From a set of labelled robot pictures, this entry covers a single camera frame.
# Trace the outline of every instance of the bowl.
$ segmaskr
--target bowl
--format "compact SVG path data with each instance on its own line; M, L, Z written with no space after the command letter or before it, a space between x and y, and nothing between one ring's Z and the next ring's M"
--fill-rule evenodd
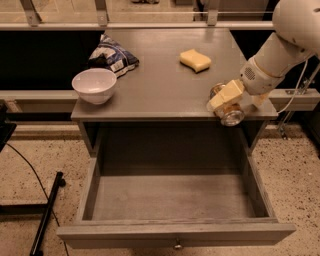
M72 87L86 102L99 105L112 97L117 76L104 68L92 68L77 74L72 79Z

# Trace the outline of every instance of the sponge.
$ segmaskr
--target sponge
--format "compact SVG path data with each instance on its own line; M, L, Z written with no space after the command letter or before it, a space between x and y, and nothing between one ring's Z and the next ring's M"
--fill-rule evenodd
M195 49L180 53L180 62L191 67L196 73L210 67L211 59Z

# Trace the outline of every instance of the drawer knob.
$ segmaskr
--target drawer knob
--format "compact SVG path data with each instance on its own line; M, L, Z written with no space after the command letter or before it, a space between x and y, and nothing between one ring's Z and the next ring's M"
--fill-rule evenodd
M180 244L180 240L177 239L176 245L173 247L173 249L175 249L177 251L183 249L182 245Z

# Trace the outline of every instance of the black metal stand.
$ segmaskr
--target black metal stand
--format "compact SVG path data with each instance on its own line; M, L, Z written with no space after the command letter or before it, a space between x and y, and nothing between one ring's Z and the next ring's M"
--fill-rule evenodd
M56 199L59 187L65 186L66 182L62 179L63 173L58 172L54 180L51 193L46 204L30 204L30 205L0 205L0 215L26 215L26 214L42 214L41 222L34 239L30 256L41 256L43 252L40 250L41 243L49 223L50 214Z

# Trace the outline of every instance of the floor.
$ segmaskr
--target floor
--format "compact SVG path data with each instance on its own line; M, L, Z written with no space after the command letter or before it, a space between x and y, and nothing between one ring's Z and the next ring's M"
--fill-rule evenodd
M287 127L283 140L269 125L254 151L254 158L275 213L282 223L294 223L297 231L276 244L263 247L74 250L69 255L320 255L320 160L313 142L298 124ZM89 155L75 125L47 128L18 126L9 141L30 161L47 192L55 173L62 171L67 185L59 190L54 212L60 225L73 223L89 164ZM0 203L43 203L45 197L24 160L6 146L0 154ZM1 219L2 256L29 255L38 219ZM44 255L66 255L51 218L44 237Z

